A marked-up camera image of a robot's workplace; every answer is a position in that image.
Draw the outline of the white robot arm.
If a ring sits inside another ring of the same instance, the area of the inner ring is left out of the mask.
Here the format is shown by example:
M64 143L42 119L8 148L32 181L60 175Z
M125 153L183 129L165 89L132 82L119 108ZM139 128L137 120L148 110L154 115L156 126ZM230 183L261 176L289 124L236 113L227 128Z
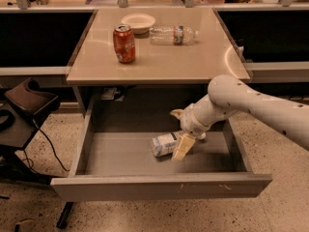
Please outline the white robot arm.
M208 93L185 109L171 112L180 120L183 135L178 139L172 161L181 161L196 139L203 139L213 124L236 112L250 114L275 131L309 150L309 106L260 93L230 75L211 80Z

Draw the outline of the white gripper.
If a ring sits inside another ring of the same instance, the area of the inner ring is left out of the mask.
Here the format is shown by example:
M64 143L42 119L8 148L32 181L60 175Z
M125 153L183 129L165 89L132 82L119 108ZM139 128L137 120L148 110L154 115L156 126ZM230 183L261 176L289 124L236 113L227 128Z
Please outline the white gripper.
M184 110L172 110L170 115L180 120L181 128L186 132L179 137L172 156L172 161L181 161L195 144L195 137L205 137L208 128L196 118L193 103Z

